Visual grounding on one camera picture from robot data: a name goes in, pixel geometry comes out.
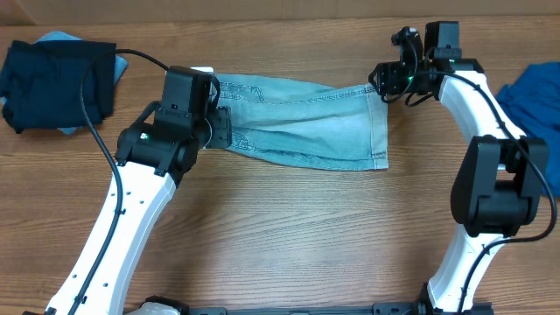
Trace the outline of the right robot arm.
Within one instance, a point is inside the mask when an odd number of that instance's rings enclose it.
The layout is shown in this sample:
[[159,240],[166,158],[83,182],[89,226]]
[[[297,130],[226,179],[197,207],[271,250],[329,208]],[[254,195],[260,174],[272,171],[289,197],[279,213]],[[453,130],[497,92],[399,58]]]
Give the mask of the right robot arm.
[[419,95],[451,113],[468,144],[451,189],[454,236],[435,275],[414,302],[376,303],[374,314],[491,314],[473,298],[487,268],[506,244],[521,242],[519,229],[537,214],[549,149],[507,117],[491,94],[483,67],[466,59],[459,23],[430,22],[425,33],[403,27],[391,37],[400,59],[376,66],[369,83],[390,104]]

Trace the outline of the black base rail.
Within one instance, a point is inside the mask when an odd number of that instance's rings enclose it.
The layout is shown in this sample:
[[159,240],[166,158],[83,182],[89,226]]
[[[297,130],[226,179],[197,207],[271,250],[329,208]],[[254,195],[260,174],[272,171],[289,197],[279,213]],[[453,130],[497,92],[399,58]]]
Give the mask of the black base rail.
[[190,307],[188,304],[160,296],[147,297],[142,305],[127,315],[428,315],[446,314],[422,301],[375,303],[371,306],[261,308],[229,310],[224,307]]

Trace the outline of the crumpled blue t-shirt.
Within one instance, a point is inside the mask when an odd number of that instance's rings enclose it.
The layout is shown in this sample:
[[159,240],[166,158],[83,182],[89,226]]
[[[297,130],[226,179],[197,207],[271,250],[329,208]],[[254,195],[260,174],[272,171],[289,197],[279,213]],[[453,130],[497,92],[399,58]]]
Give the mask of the crumpled blue t-shirt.
[[545,178],[559,196],[559,63],[527,67],[513,84],[504,85],[496,100],[509,119],[528,137],[549,147]]

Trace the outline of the brown cardboard wall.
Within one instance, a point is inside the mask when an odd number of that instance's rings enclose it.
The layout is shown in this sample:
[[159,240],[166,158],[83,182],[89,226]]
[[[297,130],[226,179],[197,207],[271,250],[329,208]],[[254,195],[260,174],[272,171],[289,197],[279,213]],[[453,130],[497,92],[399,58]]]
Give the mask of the brown cardboard wall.
[[557,15],[559,0],[1,0],[2,25]]

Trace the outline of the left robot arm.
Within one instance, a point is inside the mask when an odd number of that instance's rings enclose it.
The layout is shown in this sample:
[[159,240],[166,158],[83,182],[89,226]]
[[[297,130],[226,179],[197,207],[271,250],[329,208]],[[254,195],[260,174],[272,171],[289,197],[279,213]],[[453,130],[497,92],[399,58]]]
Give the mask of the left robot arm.
[[113,177],[100,214],[47,314],[120,314],[159,215],[201,149],[231,143],[230,110],[209,66],[172,66],[159,101],[118,138]]

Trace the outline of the light blue denim shorts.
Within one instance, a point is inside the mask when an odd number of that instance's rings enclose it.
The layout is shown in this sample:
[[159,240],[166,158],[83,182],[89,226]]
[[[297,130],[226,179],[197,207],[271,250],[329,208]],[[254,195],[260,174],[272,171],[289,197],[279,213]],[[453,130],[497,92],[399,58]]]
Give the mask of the light blue denim shorts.
[[224,73],[218,80],[219,104],[231,110],[231,151],[328,171],[388,168],[388,106],[371,85]]

